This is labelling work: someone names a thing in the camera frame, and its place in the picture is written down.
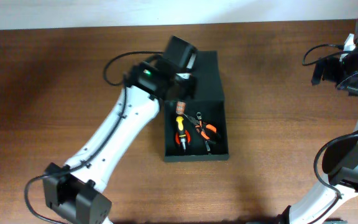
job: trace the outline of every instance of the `pliers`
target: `pliers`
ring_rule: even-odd
[[[194,124],[197,132],[201,137],[210,144],[216,144],[216,138],[220,138],[217,129],[212,124],[204,121],[198,121],[196,118],[183,114],[192,124]]]

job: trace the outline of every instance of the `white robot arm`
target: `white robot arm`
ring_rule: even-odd
[[[156,52],[120,55],[106,68],[125,55],[149,53]],[[194,94],[195,78],[180,74],[193,69],[196,55],[195,47],[173,36],[163,55],[153,55],[133,66],[123,80],[124,88],[116,105],[91,139],[63,167],[51,163],[44,175],[29,180],[24,198],[30,212],[44,221],[63,223],[41,216],[30,205],[30,184],[43,180],[45,203],[62,218],[74,224],[111,223],[108,218],[111,202],[102,192],[115,166],[140,130],[158,114],[159,99],[166,99],[171,86],[179,86],[177,92],[169,93],[171,98]]]
[[[358,39],[353,39],[353,34],[349,35],[348,39],[345,43],[344,50],[358,50],[356,44]],[[358,132],[358,121],[354,132]],[[351,162],[346,161],[346,157],[349,159],[353,159],[355,161],[358,160],[358,142],[355,144],[349,144],[345,147],[352,148],[347,153],[347,156],[341,158],[340,161],[327,161],[327,163],[331,162],[332,164],[338,164],[341,166],[340,169],[345,170],[350,166],[353,166],[352,172],[343,172],[339,174],[334,174],[334,172],[330,172],[329,175],[323,174],[322,179],[326,183],[330,183],[330,180],[335,179],[340,176],[341,180],[338,184],[334,185],[341,193],[341,198],[337,198],[337,193],[330,189],[329,187],[323,185],[321,182],[317,182],[313,188],[296,204],[289,208],[288,218],[283,223],[289,224],[304,224],[304,223],[315,223],[322,224],[324,221],[335,212],[343,203],[358,196],[358,162],[357,164],[350,164]],[[345,148],[338,147],[338,150],[346,150]]]

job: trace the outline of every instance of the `black cable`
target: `black cable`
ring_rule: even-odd
[[[315,60],[314,62],[310,62],[310,63],[305,63],[305,60],[306,60],[306,57],[308,56],[308,54],[310,52],[312,52],[314,49],[317,49],[317,48],[320,48],[320,47],[335,47],[335,48],[338,48],[339,50],[342,50],[340,52],[336,52],[336,53],[333,53],[333,54],[330,54],[330,55],[327,55],[323,58],[319,58],[317,60]],[[337,44],[321,44],[321,45],[317,45],[315,47],[312,47],[310,48],[306,53],[305,55],[303,56],[303,60],[302,60],[302,65],[303,66],[309,66],[309,65],[314,65],[318,62],[321,62],[323,60],[326,60],[328,58],[331,58],[331,57],[334,57],[334,56],[337,56],[337,55],[341,55],[341,54],[349,54],[349,55],[352,55],[352,54],[358,54],[358,51],[353,51],[353,50],[343,50],[343,45],[337,45]]]
[[[127,88],[126,88],[126,84],[125,84],[125,76],[123,77],[123,79],[119,82],[119,83],[112,83],[110,82],[108,79],[107,79],[107,69],[110,67],[110,65],[117,59],[119,58],[122,58],[124,56],[127,56],[127,55],[134,55],[134,54],[162,54],[163,52],[158,52],[158,51],[136,51],[136,52],[128,52],[128,53],[124,53],[124,54],[121,54],[121,55],[118,55],[117,57],[111,59],[107,64],[106,66],[104,66],[104,69],[103,69],[103,79],[110,85],[112,86],[119,86],[119,85],[122,85],[124,84],[124,104],[122,106],[122,110],[121,110],[121,116],[118,118],[117,122],[114,124],[113,128],[110,130],[109,134],[106,136],[106,138],[103,140],[103,142],[99,145],[98,149],[84,162],[82,162],[80,165],[76,166],[76,167],[73,167],[71,169],[68,169],[68,170],[64,170],[64,171],[60,171],[60,172],[56,172],[54,174],[44,174],[44,175],[40,175],[40,176],[37,176],[37,177],[34,177],[32,179],[30,179],[25,187],[24,187],[24,202],[25,204],[27,205],[27,208],[29,209],[30,213],[33,214],[35,217],[43,220],[43,221],[46,221],[46,222],[49,222],[49,223],[54,223],[54,224],[66,224],[66,223],[63,223],[63,222],[60,222],[60,221],[57,221],[57,220],[53,220],[51,218],[47,218],[43,215],[40,215],[39,213],[37,213],[34,208],[31,206],[31,203],[30,203],[30,200],[29,200],[29,190],[30,190],[30,186],[32,183],[34,183],[35,181],[38,181],[38,180],[44,180],[44,179],[47,179],[47,178],[50,178],[50,177],[61,177],[61,176],[64,176],[64,175],[67,175],[67,174],[70,174],[74,171],[77,171],[81,168],[83,168],[85,165],[89,164],[102,150],[103,150],[103,147],[107,144],[107,142],[110,140],[111,136],[115,133],[116,129],[118,128],[121,120],[122,120],[122,116],[125,112],[125,108],[126,108],[126,104],[127,104]],[[153,57],[150,57],[151,60],[157,58],[157,56],[153,56]]]
[[[309,224],[312,224],[312,223],[316,223],[317,221],[319,221],[321,218],[323,218],[337,203],[340,199],[342,199],[342,194],[341,192],[334,186],[330,185],[329,183],[325,182],[319,172],[318,172],[318,160],[319,158],[321,157],[322,153],[329,147],[331,147],[333,144],[339,142],[339,141],[343,141],[343,140],[346,140],[346,139],[350,139],[350,138],[357,138],[358,137],[358,133],[352,133],[352,134],[346,134],[346,135],[343,135],[343,136],[339,136],[338,138],[335,138],[329,142],[327,142],[327,144],[325,144],[318,152],[317,152],[317,155],[316,157],[314,158],[314,162],[313,162],[313,170],[314,170],[314,174],[316,175],[318,181],[323,184],[325,187],[335,191],[336,193],[336,197],[335,197],[335,200],[334,202],[317,218],[315,219],[314,221],[312,222],[309,222]]]
[[[134,52],[127,52],[124,54],[120,54],[117,57],[111,59],[105,66],[103,69],[103,79],[104,81],[106,81],[108,84],[112,85],[112,86],[119,86],[122,84],[122,81],[119,83],[112,83],[110,82],[110,80],[107,78],[107,69],[110,67],[110,65],[116,61],[117,59],[120,59],[122,57],[125,57],[127,55],[134,55],[134,54],[162,54],[163,52],[161,51],[134,51]]]

